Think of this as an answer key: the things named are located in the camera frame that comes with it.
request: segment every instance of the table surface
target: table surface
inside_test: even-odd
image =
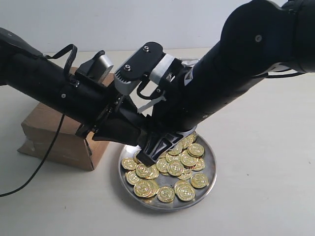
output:
[[[167,52],[199,58],[207,49]],[[120,65],[131,53],[108,55]],[[75,65],[93,55],[79,53]],[[1,192],[23,184],[39,164],[16,151],[25,140],[20,123],[36,104],[0,88]],[[217,157],[217,182],[180,212],[151,211],[127,194],[117,174],[120,144],[109,145],[93,172],[47,162],[23,191],[0,199],[0,235],[313,235],[314,108],[313,75],[270,79],[201,123],[197,132]]]

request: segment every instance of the screw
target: screw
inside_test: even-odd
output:
[[[125,65],[124,70],[125,71],[131,71],[131,66],[130,65]]]
[[[144,50],[146,53],[148,53],[148,52],[149,52],[149,47],[148,47],[148,46],[144,46],[144,47],[143,47],[143,50]]]
[[[256,35],[255,41],[256,41],[257,43],[260,43],[260,42],[262,41],[262,36],[261,36],[260,34],[259,34],[259,35]]]

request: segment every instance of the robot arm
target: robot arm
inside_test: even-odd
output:
[[[227,19],[217,43],[194,67],[148,42],[116,72],[109,86],[99,83],[112,63],[101,51],[74,75],[41,52],[0,29],[0,84],[9,85],[77,120],[80,137],[141,147],[138,158],[154,164],[199,123],[268,77],[290,68],[315,71],[314,0],[291,0],[279,7],[252,0]],[[141,91],[154,82],[150,96]],[[148,105],[137,108],[137,94]],[[150,116],[142,112],[153,106]]]

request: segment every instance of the white wall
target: white wall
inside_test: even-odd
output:
[[[229,14],[249,0],[0,0],[0,27],[42,52],[212,47]],[[282,5],[286,0],[275,0]]]

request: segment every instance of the metal tray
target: metal tray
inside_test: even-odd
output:
[[[175,197],[175,200],[172,203],[162,203],[157,199],[156,196],[151,199],[138,198],[133,192],[133,186],[130,185],[126,180],[126,176],[125,176],[126,170],[122,167],[121,160],[123,158],[133,157],[133,154],[136,151],[138,151],[140,147],[124,146],[123,150],[121,151],[119,161],[118,161],[118,172],[119,172],[119,177],[120,177],[123,187],[126,189],[128,194],[130,194],[131,197],[133,197],[136,201],[138,201],[145,207],[148,207],[150,209],[157,210],[157,211],[178,211],[178,210],[186,209],[188,207],[191,207],[197,204],[198,202],[203,200],[213,188],[216,182],[217,169],[216,169],[216,158],[209,144],[200,136],[198,136],[196,143],[203,145],[205,148],[205,154],[204,154],[203,159],[206,163],[206,168],[202,171],[194,172],[194,174],[196,173],[206,174],[209,178],[209,185],[203,189],[195,189],[196,196],[194,200],[190,202],[182,202],[177,197]],[[179,179],[176,177],[163,176],[161,174],[156,179],[156,182],[159,184],[160,187],[165,186],[165,185],[174,187],[174,184],[177,181],[179,181]]]

